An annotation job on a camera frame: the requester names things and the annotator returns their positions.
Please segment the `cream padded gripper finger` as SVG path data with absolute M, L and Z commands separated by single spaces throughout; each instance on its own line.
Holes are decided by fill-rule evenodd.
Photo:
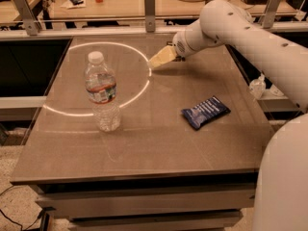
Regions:
M 177 53 L 174 47 L 167 45 L 148 61 L 148 66 L 154 69 L 163 64 L 173 61 L 176 58 L 176 56 Z

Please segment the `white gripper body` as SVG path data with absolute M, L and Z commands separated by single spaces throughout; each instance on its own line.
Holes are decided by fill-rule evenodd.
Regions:
M 200 21 L 188 25 L 184 31 L 175 34 L 172 46 L 178 56 L 186 58 L 203 49 L 221 46 L 215 38 L 209 38 L 202 30 Z

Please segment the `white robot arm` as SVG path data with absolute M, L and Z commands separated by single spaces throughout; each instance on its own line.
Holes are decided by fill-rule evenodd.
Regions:
M 149 65 L 156 68 L 222 44 L 234 47 L 304 112 L 283 125 L 265 149 L 252 231 L 308 231 L 308 49 L 253 25 L 244 9 L 213 0 Z

